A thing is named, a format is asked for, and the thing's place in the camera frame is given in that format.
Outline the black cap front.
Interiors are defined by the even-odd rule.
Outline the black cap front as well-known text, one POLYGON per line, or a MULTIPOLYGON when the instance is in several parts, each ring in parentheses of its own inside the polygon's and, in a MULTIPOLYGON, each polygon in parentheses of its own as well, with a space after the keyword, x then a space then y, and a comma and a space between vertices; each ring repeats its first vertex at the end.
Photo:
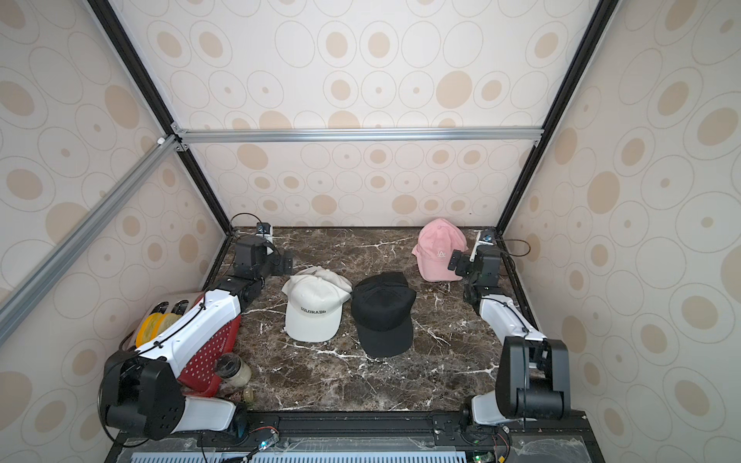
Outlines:
POLYGON ((354 287, 351 315, 369 357, 394 357, 413 345, 411 310, 416 296, 399 271, 370 276, 354 287))

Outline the white cap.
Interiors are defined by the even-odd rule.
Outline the white cap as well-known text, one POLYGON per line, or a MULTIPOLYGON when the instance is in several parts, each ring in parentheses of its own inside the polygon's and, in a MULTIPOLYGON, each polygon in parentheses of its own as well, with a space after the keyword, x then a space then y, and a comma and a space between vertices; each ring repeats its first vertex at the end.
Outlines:
POLYGON ((337 334, 352 285, 333 271, 313 266, 291 276, 282 293, 288 298, 288 336, 303 343, 323 343, 337 334))

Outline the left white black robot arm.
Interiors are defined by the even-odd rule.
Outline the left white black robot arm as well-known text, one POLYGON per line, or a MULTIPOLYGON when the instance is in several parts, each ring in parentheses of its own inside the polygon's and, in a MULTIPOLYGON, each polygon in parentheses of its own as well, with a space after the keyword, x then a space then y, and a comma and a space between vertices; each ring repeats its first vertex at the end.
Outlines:
POLYGON ((171 326, 148 324, 152 339, 119 350, 105 363, 98 389, 103 429, 158 441, 179 432, 224 432, 245 438, 241 407, 218 399, 214 368, 235 343, 242 315, 270 276, 288 275, 293 257, 273 243, 270 225, 235 243, 231 272, 198 296, 171 326))

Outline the pink baseball cap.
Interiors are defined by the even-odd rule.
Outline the pink baseball cap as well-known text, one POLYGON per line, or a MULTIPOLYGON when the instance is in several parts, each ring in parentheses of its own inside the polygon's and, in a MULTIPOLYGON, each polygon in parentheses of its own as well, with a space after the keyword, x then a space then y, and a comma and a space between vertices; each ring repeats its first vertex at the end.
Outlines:
POLYGON ((448 268, 449 260, 418 258, 418 268, 421 276, 427 282, 456 282, 462 279, 448 268))
POLYGON ((417 259, 449 260, 453 250, 468 250, 466 237, 454 224, 444 218, 437 218, 426 224, 418 235, 418 242, 412 250, 417 259))

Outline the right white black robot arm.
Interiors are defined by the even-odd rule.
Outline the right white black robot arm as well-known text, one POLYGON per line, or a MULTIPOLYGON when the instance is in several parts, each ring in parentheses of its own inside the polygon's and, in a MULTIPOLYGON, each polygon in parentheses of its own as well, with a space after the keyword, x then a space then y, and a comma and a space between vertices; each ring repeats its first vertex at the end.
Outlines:
POLYGON ((501 260, 495 246, 479 244, 471 255, 453 251, 448 265, 465 280, 464 299, 502 344, 495 389, 473 397, 473 421, 564 420, 571 413, 567 347, 546 338, 499 288, 501 260))

